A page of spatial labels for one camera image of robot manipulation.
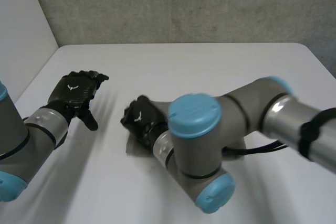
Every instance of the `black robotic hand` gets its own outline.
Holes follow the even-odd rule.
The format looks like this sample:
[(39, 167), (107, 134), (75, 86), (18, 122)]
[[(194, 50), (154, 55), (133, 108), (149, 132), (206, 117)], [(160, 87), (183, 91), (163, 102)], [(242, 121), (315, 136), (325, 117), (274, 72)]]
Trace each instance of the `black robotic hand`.
[(120, 122), (149, 150), (156, 139), (168, 130), (164, 114), (144, 95), (131, 102)]
[(72, 118), (78, 117), (89, 130), (96, 131), (98, 124), (89, 109), (90, 100), (95, 97), (102, 82), (108, 79), (108, 76), (96, 71), (71, 72), (58, 82), (43, 108), (56, 110), (68, 124)]

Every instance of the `light blue joint cap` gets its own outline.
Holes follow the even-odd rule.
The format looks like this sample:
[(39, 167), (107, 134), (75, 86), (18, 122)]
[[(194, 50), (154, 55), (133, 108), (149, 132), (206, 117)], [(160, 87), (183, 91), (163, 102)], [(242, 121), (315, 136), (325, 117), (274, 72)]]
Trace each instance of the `light blue joint cap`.
[(283, 86), (285, 89), (287, 89), (289, 94), (293, 94), (293, 88), (284, 79), (277, 77), (277, 76), (267, 76), (267, 77), (260, 78), (258, 80), (263, 80), (263, 79), (274, 81), (280, 84), (281, 86)]
[(7, 95), (6, 87), (0, 82), (0, 101), (2, 101)]
[(211, 131), (222, 116), (222, 108), (208, 94), (186, 94), (169, 106), (168, 128), (180, 138), (195, 138)]
[(23, 179), (0, 171), (0, 201), (8, 202), (17, 199), (27, 186)]
[(196, 198), (196, 206), (206, 214), (216, 212), (224, 206), (235, 192), (236, 182), (228, 173), (212, 181)]

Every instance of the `white table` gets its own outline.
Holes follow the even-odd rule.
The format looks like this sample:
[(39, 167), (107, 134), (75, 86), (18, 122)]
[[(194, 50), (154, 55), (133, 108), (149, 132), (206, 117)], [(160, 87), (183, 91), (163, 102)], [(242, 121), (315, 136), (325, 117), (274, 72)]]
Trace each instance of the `white table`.
[[(92, 133), (73, 120), (66, 143), (19, 199), (0, 204), (1, 224), (335, 223), (336, 175), (294, 150), (224, 162), (236, 191), (218, 212), (206, 215), (155, 159), (126, 156), (128, 132), (119, 123), (140, 94), (156, 101), (190, 92), (221, 95), (269, 75), (288, 81), (303, 102), (334, 107), (336, 81), (305, 46), (65, 46), (17, 101), (21, 115), (44, 105), (63, 75), (82, 69), (110, 76), (91, 103), (99, 130)], [(246, 142), (255, 147), (270, 140), (253, 133)]]

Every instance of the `gray robot arm segment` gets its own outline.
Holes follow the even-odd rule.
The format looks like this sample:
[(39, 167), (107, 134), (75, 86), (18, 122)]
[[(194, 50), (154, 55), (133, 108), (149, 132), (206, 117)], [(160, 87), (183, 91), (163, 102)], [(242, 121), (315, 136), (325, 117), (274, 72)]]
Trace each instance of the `gray robot arm segment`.
[[(302, 154), (303, 125), (320, 121), (312, 131), (315, 138), (304, 143), (304, 156), (336, 173), (336, 120), (332, 120), (336, 109), (321, 123), (316, 119), (318, 110), (291, 94), (285, 82), (271, 77), (221, 97), (188, 94), (174, 102), (152, 102), (167, 117), (169, 127), (154, 142), (153, 154), (205, 213), (217, 211), (234, 191), (234, 179), (221, 168), (221, 149), (253, 131), (277, 138)], [(221, 109), (219, 120), (215, 101)]]

